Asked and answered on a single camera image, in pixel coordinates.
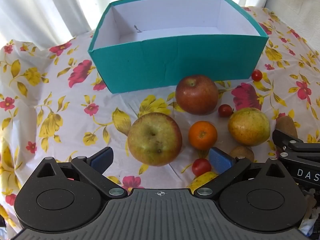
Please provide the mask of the yellow-green pear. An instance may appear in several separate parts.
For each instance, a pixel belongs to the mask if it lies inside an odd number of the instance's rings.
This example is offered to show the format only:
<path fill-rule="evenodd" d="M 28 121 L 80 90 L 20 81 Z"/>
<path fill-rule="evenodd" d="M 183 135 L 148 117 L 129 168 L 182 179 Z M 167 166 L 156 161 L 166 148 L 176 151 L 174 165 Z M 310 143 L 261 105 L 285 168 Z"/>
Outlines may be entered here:
<path fill-rule="evenodd" d="M 236 142 L 245 146 L 258 146 L 267 141 L 271 129 L 268 117 L 252 107 L 233 113 L 228 121 L 228 131 Z"/>

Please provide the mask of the cherry tomato near gripper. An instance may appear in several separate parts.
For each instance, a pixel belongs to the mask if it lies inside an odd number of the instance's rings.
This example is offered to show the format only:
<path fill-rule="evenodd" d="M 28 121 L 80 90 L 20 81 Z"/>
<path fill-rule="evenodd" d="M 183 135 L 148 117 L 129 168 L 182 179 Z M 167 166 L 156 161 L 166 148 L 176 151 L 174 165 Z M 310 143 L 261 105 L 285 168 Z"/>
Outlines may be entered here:
<path fill-rule="evenodd" d="M 210 172 L 212 167 L 207 159 L 199 158 L 193 162 L 191 169 L 195 177 L 199 177 L 207 172 Z"/>

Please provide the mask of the orange mandarin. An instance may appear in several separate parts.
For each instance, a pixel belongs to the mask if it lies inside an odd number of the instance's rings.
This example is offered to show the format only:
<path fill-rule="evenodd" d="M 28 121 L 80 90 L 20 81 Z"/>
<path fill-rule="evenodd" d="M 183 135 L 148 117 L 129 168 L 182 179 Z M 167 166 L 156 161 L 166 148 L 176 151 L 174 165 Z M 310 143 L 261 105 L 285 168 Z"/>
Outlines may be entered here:
<path fill-rule="evenodd" d="M 217 129 L 208 121 L 197 121 L 189 128 L 188 140 L 198 150 L 209 150 L 217 142 Z"/>

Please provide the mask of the brown kiwi far right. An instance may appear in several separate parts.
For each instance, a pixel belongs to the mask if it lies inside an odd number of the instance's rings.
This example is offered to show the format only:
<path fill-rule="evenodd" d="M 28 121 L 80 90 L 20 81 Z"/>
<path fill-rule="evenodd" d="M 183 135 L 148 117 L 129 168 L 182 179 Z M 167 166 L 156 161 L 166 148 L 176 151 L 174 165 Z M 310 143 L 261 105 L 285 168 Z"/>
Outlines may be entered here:
<path fill-rule="evenodd" d="M 297 129 L 293 119 L 290 116 L 284 115 L 276 120 L 275 129 L 278 129 L 292 137 L 298 138 Z"/>

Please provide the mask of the yellow mango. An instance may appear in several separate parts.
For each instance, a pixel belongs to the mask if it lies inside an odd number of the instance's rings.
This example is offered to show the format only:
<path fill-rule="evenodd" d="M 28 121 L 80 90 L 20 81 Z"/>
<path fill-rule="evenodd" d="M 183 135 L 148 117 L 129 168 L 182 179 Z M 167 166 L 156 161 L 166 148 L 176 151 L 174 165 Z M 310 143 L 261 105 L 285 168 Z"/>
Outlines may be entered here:
<path fill-rule="evenodd" d="M 214 178 L 216 178 L 218 175 L 215 172 L 206 172 L 197 178 L 195 178 L 188 186 L 187 188 L 191 190 L 192 193 L 200 187 L 202 187 L 204 184 L 210 182 Z"/>

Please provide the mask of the cherry tomato by box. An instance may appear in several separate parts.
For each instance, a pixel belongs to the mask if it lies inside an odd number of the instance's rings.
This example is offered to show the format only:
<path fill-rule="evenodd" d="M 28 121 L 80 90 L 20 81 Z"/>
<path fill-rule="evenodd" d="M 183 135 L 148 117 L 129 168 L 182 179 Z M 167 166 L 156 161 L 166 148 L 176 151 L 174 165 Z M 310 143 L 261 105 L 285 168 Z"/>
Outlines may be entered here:
<path fill-rule="evenodd" d="M 253 81 L 259 82 L 259 81 L 261 81 L 262 78 L 263 78 L 263 73 L 262 73 L 260 70 L 255 69 L 255 70 L 253 71 L 252 75 L 251 75 L 251 78 L 252 78 Z"/>

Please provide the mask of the cherry tomato by apple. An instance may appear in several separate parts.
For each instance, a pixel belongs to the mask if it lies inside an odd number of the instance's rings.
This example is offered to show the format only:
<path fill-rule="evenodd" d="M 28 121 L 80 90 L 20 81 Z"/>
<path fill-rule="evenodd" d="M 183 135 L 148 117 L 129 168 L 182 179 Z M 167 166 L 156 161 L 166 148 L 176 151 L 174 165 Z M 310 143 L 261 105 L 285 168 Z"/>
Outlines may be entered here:
<path fill-rule="evenodd" d="M 222 118 L 228 118 L 233 114 L 233 108 L 228 104 L 222 104 L 218 108 L 218 114 Z"/>

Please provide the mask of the red apple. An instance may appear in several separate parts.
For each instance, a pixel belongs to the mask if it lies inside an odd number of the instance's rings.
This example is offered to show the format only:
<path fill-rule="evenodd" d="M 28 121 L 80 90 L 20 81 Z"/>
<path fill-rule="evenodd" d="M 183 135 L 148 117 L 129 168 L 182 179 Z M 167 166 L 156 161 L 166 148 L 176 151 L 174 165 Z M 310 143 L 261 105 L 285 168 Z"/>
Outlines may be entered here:
<path fill-rule="evenodd" d="M 175 91 L 177 104 L 193 115 L 207 115 L 217 106 L 219 92 L 216 84 L 204 75 L 184 77 Z"/>

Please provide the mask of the brown kiwi near gripper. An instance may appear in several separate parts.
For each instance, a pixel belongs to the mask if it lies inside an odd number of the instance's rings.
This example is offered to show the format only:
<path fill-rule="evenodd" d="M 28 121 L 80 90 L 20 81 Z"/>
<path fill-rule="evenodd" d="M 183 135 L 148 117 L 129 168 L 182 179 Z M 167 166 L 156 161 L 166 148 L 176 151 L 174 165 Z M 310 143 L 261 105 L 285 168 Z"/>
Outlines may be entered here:
<path fill-rule="evenodd" d="M 243 156 L 249 159 L 251 162 L 254 162 L 254 153 L 250 148 L 245 146 L 236 146 L 229 152 L 229 155 L 233 158 Z"/>

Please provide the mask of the green-red apple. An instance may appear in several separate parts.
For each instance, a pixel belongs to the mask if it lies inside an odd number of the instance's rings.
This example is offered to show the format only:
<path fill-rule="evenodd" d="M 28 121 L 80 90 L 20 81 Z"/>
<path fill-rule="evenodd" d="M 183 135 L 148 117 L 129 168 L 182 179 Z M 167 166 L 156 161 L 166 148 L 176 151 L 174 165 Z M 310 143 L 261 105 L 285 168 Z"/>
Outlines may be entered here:
<path fill-rule="evenodd" d="M 127 143 L 136 160 L 149 166 L 164 166 L 179 155 L 182 133 L 172 117 L 163 113 L 148 113 L 133 123 Z"/>

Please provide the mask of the teal cardboard box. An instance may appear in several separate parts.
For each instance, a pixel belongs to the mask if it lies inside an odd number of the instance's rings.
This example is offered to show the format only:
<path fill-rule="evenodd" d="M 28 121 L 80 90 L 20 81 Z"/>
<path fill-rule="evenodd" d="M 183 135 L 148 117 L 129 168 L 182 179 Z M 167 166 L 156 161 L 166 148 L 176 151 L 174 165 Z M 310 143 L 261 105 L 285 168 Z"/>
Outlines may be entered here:
<path fill-rule="evenodd" d="M 110 92 L 123 93 L 195 74 L 247 79 L 267 41 L 232 0 L 119 0 L 104 11 L 88 53 Z"/>

